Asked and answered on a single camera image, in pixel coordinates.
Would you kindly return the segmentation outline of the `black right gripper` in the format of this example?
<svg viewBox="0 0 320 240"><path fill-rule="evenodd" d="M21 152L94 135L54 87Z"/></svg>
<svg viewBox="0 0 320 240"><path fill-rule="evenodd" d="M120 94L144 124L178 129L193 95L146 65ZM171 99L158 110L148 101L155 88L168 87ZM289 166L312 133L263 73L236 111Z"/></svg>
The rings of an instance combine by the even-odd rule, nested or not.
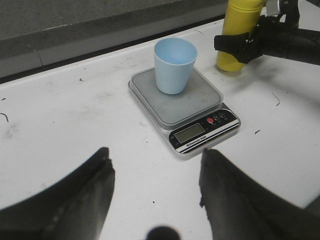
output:
<svg viewBox="0 0 320 240"><path fill-rule="evenodd" d="M293 40L297 33L300 12L297 0L267 0L266 15L259 18L251 37L249 32L216 35L214 49L248 62L262 55L296 60Z"/></svg>

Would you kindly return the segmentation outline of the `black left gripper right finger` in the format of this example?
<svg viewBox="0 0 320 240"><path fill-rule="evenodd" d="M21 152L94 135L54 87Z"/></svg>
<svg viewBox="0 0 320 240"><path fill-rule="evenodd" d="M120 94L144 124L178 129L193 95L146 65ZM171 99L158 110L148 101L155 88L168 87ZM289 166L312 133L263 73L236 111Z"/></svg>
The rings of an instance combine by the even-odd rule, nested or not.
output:
<svg viewBox="0 0 320 240"><path fill-rule="evenodd" d="M202 153L200 205L214 240L318 240L320 217L264 188L216 149Z"/></svg>

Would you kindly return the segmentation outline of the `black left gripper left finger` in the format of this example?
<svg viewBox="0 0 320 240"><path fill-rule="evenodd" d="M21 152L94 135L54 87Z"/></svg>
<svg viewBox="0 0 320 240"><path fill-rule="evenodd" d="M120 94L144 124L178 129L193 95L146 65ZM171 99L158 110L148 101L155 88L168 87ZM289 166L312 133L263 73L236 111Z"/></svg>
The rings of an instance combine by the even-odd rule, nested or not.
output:
<svg viewBox="0 0 320 240"><path fill-rule="evenodd" d="M97 240L115 187L109 149L100 148L65 178L0 211L2 240Z"/></svg>

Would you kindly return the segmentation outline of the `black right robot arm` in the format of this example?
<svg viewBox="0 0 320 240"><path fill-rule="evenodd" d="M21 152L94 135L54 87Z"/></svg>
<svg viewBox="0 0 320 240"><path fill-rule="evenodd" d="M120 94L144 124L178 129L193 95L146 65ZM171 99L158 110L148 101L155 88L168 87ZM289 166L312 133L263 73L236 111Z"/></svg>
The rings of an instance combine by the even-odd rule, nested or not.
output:
<svg viewBox="0 0 320 240"><path fill-rule="evenodd" d="M217 66L236 72L263 55L319 65L320 33L299 20L296 0L230 0L214 37Z"/></svg>

